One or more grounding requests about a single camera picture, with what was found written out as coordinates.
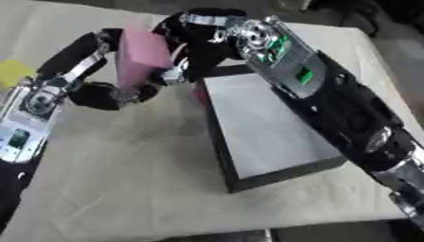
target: pink foam block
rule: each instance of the pink foam block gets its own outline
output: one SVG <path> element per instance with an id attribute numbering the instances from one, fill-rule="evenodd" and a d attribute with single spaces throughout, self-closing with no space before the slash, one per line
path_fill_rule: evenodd
<path id="1" fill-rule="evenodd" d="M 127 27 L 119 43 L 116 66 L 119 87 L 128 89 L 145 82 L 151 71 L 170 68 L 172 61 L 161 35 Z"/>

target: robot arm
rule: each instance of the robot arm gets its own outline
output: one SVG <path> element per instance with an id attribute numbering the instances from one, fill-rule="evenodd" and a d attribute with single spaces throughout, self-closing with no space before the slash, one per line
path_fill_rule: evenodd
<path id="1" fill-rule="evenodd" d="M 259 21 L 189 12 L 179 20 L 188 33 L 214 26 L 213 35 L 204 35 L 209 43 L 235 49 L 293 112 L 391 189 L 391 200 L 424 229 L 424 149 L 374 92 L 274 16 Z"/>

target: green led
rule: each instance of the green led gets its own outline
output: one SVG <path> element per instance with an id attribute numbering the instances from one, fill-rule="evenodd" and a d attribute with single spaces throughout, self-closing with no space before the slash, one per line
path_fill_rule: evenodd
<path id="1" fill-rule="evenodd" d="M 313 73 L 306 67 L 303 67 L 296 75 L 297 80 L 302 83 L 302 85 L 307 84 L 312 79 L 312 77 Z"/>

